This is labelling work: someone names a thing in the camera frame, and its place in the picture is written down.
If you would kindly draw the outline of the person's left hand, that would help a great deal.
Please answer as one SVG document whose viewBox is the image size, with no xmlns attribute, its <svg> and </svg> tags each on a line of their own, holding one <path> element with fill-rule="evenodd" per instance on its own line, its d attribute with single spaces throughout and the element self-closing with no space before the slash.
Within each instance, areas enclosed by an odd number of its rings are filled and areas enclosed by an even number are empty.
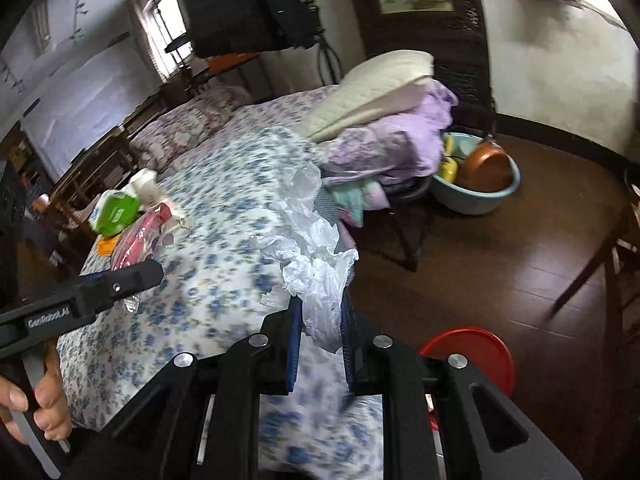
<svg viewBox="0 0 640 480">
<path fill-rule="evenodd" d="M 46 343 L 46 352 L 43 358 L 43 376 L 35 386 L 35 398 L 38 408 L 35 410 L 34 419 L 37 426 L 44 432 L 49 441 L 62 441 L 70 436 L 72 422 L 70 421 L 70 409 L 63 382 L 60 367 L 60 355 L 56 344 L 56 338 Z M 26 444 L 20 428 L 12 417 L 11 411 L 23 413 L 28 409 L 28 400 L 25 393 L 5 377 L 0 378 L 0 402 L 1 419 L 6 430 L 15 440 Z"/>
</svg>

